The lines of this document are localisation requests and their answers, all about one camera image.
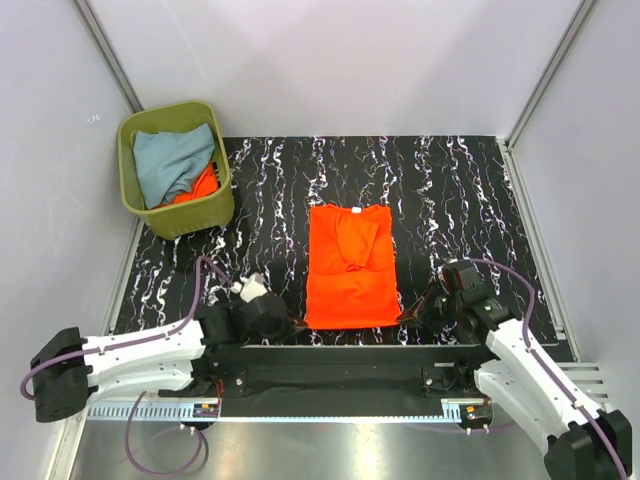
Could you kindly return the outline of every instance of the cable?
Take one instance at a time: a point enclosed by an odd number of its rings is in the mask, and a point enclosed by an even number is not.
[[[156,440],[158,440],[159,438],[162,438],[162,437],[168,435],[169,433],[175,432],[177,430],[182,430],[179,425],[174,425],[172,427],[167,427],[167,428],[165,428],[163,430],[160,430],[158,433],[153,435],[151,438],[149,438],[147,441],[145,441],[138,448],[132,450],[131,453],[133,455],[135,455],[135,454],[141,452],[142,450],[144,450],[150,443],[153,443]],[[122,458],[118,458],[117,460],[113,460],[113,459],[108,458],[108,455],[105,453],[105,447],[104,447],[104,445],[102,444],[102,442],[100,441],[99,438],[98,438],[98,441],[96,443],[98,445],[98,448],[97,448],[98,453],[102,457],[102,460],[104,461],[104,463],[107,463],[109,465],[119,465],[119,464],[129,460],[129,458],[126,455],[124,457],[122,457]]]
[[[173,477],[177,477],[178,475],[182,475],[187,470],[189,470],[189,468],[191,468],[191,465],[193,465],[195,461],[198,459],[198,457],[200,456],[200,452],[202,451],[202,445],[205,442],[205,438],[202,432],[200,430],[196,430],[195,428],[192,428],[191,432],[195,432],[198,435],[198,448],[196,449],[196,453],[193,454],[193,456],[187,463],[185,463],[182,467],[178,468],[177,470],[174,470],[173,472],[163,473],[163,472],[155,472],[153,470],[149,470],[148,468],[140,465],[138,461],[135,459],[135,457],[133,456],[134,452],[131,450],[131,445],[129,445],[129,434],[131,432],[131,424],[133,423],[133,416],[135,412],[138,410],[138,405],[140,405],[140,402],[142,401],[142,398],[145,396],[146,393],[147,392],[142,392],[138,396],[138,399],[133,404],[133,408],[129,413],[129,418],[127,418],[127,425],[124,430],[124,451],[127,454],[127,459],[131,462],[131,464],[134,467],[136,467],[136,469],[138,469],[140,472],[146,475],[149,475],[151,477],[173,478]]]
[[[467,258],[466,260],[469,260],[470,262],[473,262],[473,263],[476,263],[476,264],[477,263],[482,263],[482,264],[485,264],[485,265],[491,265],[493,267],[496,267],[499,270],[502,270],[503,272],[507,273],[508,275],[513,276],[514,278],[519,280],[526,287],[526,289],[527,289],[527,291],[529,293],[529,305],[527,306],[527,310],[526,310],[526,312],[524,314],[524,317],[522,319],[522,338],[524,339],[524,343],[527,346],[527,349],[529,350],[529,352],[531,353],[533,358],[536,359],[536,361],[542,367],[542,369],[547,373],[547,375],[549,375],[551,380],[553,380],[553,383],[555,383],[558,386],[558,388],[560,388],[562,393],[564,393],[564,395],[569,399],[569,401],[573,405],[576,405],[576,402],[578,402],[578,398],[571,392],[571,390],[569,390],[564,385],[564,383],[562,383],[562,381],[553,372],[553,370],[551,370],[549,365],[547,365],[547,363],[540,356],[540,354],[538,352],[536,352],[535,349],[531,348],[531,340],[529,339],[529,335],[528,335],[529,334],[529,321],[531,320],[531,314],[533,313],[533,307],[535,305],[535,298],[536,298],[535,290],[533,289],[531,284],[522,275],[520,275],[515,270],[513,270],[513,269],[511,269],[511,268],[509,268],[506,265],[503,265],[501,263],[494,262],[493,260],[485,260],[484,258]],[[600,440],[602,441],[602,443],[604,444],[605,448],[607,449],[607,452],[609,452],[609,455],[611,456],[611,459],[613,460],[613,463],[616,466],[616,469],[618,470],[618,474],[620,475],[620,479],[621,480],[627,480],[627,478],[628,478],[627,477],[627,472],[624,469],[624,465],[622,464],[622,460],[620,460],[620,457],[618,456],[618,452],[616,452],[615,447],[613,446],[611,441],[607,438],[607,435],[604,433],[602,428],[600,428],[600,425],[598,425],[598,422],[596,422],[596,420],[591,416],[591,414],[584,407],[584,405],[577,406],[577,409],[580,411],[580,413],[582,413],[584,418],[587,419],[589,424],[593,427],[595,432],[598,434],[598,437],[600,437]]]
[[[193,301],[191,302],[191,308],[189,309],[189,312],[187,313],[187,316],[184,318],[184,321],[182,323],[180,323],[180,325],[178,325],[176,328],[169,330],[168,332],[168,336],[172,336],[175,335],[179,332],[181,332],[182,330],[184,330],[184,328],[187,326],[187,324],[193,319],[193,316],[196,312],[196,307],[198,306],[198,301],[200,300],[200,285],[201,285],[201,278],[200,278],[200,273],[202,270],[202,263],[206,262],[207,265],[209,265],[209,267],[211,267],[211,269],[216,273],[216,275],[218,275],[218,277],[220,277],[221,280],[225,281],[227,284],[231,285],[231,279],[229,278],[229,276],[224,273],[215,263],[213,263],[212,260],[210,260],[209,258],[205,257],[204,255],[198,257],[198,259],[196,260],[196,288],[195,288],[195,292],[193,295]],[[126,348],[126,347],[133,347],[135,345],[142,345],[144,343],[148,343],[148,342],[153,342],[155,340],[162,340],[166,338],[166,335],[164,333],[159,333],[156,335],[151,335],[149,337],[145,337],[145,338],[138,338],[136,340],[129,340],[126,342],[120,342],[120,343],[114,343],[112,345],[107,345],[106,347],[104,347],[104,351],[108,352],[108,351],[112,351],[112,350],[118,350],[120,348]],[[63,362],[67,362],[69,360],[72,360],[74,358],[78,358],[78,357],[83,357],[85,355],[95,355],[97,353],[100,353],[100,349],[99,348],[90,348],[88,350],[78,350],[76,352],[71,352],[71,353],[65,353],[64,355],[60,355],[54,358],[51,358],[45,362],[42,362],[41,364],[37,365],[35,368],[33,368],[23,379],[22,382],[20,382],[20,394],[26,398],[27,400],[35,400],[34,395],[32,395],[31,393],[29,393],[29,391],[27,390],[27,385],[29,383],[29,380],[31,380],[33,377],[35,377],[38,373],[42,372],[43,370],[46,370],[47,368],[53,366],[53,365],[57,365],[59,363],[63,363]]]

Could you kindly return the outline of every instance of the metal floor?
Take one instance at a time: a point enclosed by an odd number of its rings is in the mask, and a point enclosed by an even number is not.
[[[509,422],[497,419],[496,424]],[[132,448],[166,428],[135,424]],[[433,432],[427,429],[453,433]],[[230,424],[206,432],[208,458],[180,478],[193,480],[545,480],[540,452],[517,426],[467,437],[453,425]],[[124,460],[124,424],[89,422],[73,480],[150,478]],[[147,468],[170,471],[184,465],[195,438],[176,431],[140,451]]]

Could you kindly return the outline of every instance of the folded shirt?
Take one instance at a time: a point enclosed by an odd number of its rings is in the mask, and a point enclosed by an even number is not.
[[[311,207],[306,321],[314,329],[384,327],[401,314],[391,209]]]

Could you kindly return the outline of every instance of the light blue towel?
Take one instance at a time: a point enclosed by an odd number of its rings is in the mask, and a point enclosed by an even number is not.
[[[140,190],[147,209],[190,192],[211,160],[213,133],[206,123],[187,133],[138,132],[133,145]]]

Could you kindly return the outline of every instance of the black marble table surface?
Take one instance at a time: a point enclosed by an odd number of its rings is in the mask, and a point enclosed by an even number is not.
[[[235,279],[260,272],[289,309],[305,313],[309,207],[389,205],[398,299],[411,306],[432,272],[448,260],[484,257],[508,265],[537,292],[531,328],[555,343],[531,250],[506,167],[492,137],[228,138],[235,216],[225,228],[175,241],[144,228],[115,333],[183,318],[194,292],[193,265],[207,255]],[[519,313],[526,290],[497,269],[481,270]],[[207,270],[201,301],[229,291]],[[375,345],[451,343],[406,327],[307,331],[288,343]]]

